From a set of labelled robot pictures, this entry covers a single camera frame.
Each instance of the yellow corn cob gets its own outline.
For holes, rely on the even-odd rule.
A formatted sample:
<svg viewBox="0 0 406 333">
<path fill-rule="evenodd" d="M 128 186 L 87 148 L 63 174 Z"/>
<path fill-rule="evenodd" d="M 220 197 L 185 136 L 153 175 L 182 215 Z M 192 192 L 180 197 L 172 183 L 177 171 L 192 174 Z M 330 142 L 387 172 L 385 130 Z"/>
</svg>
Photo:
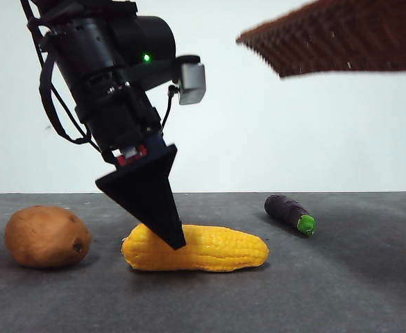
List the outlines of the yellow corn cob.
<svg viewBox="0 0 406 333">
<path fill-rule="evenodd" d="M 230 272 L 263 264 L 269 254 L 256 236 L 223 227 L 183 225 L 187 245 L 173 250 L 144 224 L 124 239 L 126 261 L 142 271 Z"/>
</svg>

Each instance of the brown textured object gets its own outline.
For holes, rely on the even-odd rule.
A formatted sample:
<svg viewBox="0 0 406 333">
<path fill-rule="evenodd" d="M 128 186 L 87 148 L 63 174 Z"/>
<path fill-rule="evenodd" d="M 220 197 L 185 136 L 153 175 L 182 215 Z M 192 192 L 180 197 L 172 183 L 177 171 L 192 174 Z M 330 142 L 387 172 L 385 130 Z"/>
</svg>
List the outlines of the brown textured object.
<svg viewBox="0 0 406 333">
<path fill-rule="evenodd" d="M 88 253 L 90 241 L 84 222 L 56 206 L 32 206 L 15 212 L 5 230 L 7 249 L 26 267 L 77 264 Z"/>
<path fill-rule="evenodd" d="M 280 77 L 405 71 L 406 0 L 318 0 L 242 33 Z"/>
</svg>

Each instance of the brown potato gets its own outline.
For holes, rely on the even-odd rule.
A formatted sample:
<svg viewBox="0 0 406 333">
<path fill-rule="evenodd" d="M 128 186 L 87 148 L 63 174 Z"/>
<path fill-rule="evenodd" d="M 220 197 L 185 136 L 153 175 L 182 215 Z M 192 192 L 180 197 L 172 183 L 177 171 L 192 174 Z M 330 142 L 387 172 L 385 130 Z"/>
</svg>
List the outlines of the brown potato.
<svg viewBox="0 0 406 333">
<path fill-rule="evenodd" d="M 56 206 L 32 206 L 15 212 L 5 230 L 13 258 L 26 267 L 61 267 L 79 263 L 91 235 L 74 213 Z"/>
</svg>

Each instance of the plastic vegetable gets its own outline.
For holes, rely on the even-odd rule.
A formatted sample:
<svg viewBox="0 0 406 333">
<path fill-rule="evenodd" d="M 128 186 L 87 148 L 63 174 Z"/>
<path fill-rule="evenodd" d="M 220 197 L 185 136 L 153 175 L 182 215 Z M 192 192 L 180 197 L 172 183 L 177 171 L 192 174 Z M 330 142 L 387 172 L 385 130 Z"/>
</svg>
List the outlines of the plastic vegetable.
<svg viewBox="0 0 406 333">
<path fill-rule="evenodd" d="M 259 266 L 269 254 L 259 237 L 223 227 L 183 225 L 187 245 L 173 250 L 144 224 L 124 239 L 122 254 L 142 271 L 230 272 Z"/>
<path fill-rule="evenodd" d="M 89 251 L 91 234 L 73 212 L 56 206 L 32 206 L 15 212 L 5 229 L 5 243 L 26 267 L 61 267 L 79 263 Z"/>
<path fill-rule="evenodd" d="M 312 236 L 316 230 L 315 219 L 303 206 L 286 196 L 272 195 L 266 199 L 264 210 L 274 219 L 297 228 L 307 236 Z"/>
</svg>

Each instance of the brown mat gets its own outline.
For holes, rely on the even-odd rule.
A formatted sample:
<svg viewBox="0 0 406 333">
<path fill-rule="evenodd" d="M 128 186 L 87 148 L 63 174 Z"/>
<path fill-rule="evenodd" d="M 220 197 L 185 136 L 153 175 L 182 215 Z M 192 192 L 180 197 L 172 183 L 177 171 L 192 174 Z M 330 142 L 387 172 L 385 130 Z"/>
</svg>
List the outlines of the brown mat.
<svg viewBox="0 0 406 333">
<path fill-rule="evenodd" d="M 318 0 L 242 33 L 280 77 L 406 70 L 406 0 Z"/>
</svg>

